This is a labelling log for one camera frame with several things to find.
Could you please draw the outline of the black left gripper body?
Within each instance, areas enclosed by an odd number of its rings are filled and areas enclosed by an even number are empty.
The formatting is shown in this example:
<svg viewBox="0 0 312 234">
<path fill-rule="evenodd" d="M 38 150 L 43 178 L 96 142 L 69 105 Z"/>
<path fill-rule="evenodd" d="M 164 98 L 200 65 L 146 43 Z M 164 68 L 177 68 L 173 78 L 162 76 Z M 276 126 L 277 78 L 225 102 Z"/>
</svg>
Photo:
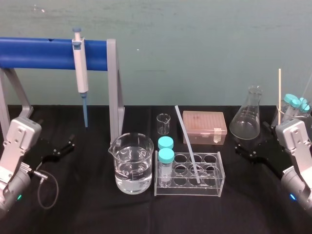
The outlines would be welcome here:
<svg viewBox="0 0 312 234">
<path fill-rule="evenodd" d="M 58 162 L 60 151 L 48 140 L 39 138 L 37 143 L 28 151 L 28 165 L 32 170 L 37 170 L 47 162 Z"/>
</svg>

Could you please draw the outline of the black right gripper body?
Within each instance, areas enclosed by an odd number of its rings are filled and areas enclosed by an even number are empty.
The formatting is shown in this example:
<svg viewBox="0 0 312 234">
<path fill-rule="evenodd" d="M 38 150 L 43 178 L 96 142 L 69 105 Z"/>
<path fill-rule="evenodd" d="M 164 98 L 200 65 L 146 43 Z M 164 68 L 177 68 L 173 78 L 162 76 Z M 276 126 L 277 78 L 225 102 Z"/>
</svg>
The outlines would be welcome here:
<svg viewBox="0 0 312 234">
<path fill-rule="evenodd" d="M 259 143 L 252 151 L 252 162 L 267 166 L 277 177 L 283 176 L 287 169 L 287 153 L 277 141 L 267 140 Z"/>
</svg>

